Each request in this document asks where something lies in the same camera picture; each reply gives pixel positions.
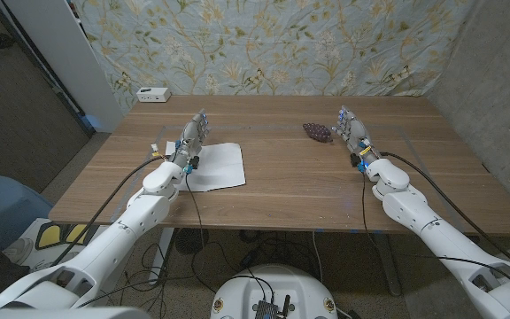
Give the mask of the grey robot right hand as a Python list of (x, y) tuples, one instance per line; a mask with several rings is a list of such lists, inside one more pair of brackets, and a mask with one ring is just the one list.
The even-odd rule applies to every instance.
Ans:
[(338, 120), (332, 130), (345, 141), (351, 154), (351, 164), (361, 173), (364, 173), (370, 164), (381, 158), (380, 153), (371, 142), (371, 137), (363, 122), (345, 105), (341, 107)]

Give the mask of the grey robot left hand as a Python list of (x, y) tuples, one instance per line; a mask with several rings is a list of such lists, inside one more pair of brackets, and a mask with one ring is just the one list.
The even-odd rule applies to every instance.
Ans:
[(208, 134), (209, 128), (205, 109), (201, 109), (184, 126), (175, 144), (175, 151), (170, 156), (170, 161), (179, 167), (185, 167), (192, 158), (200, 153), (202, 144)]

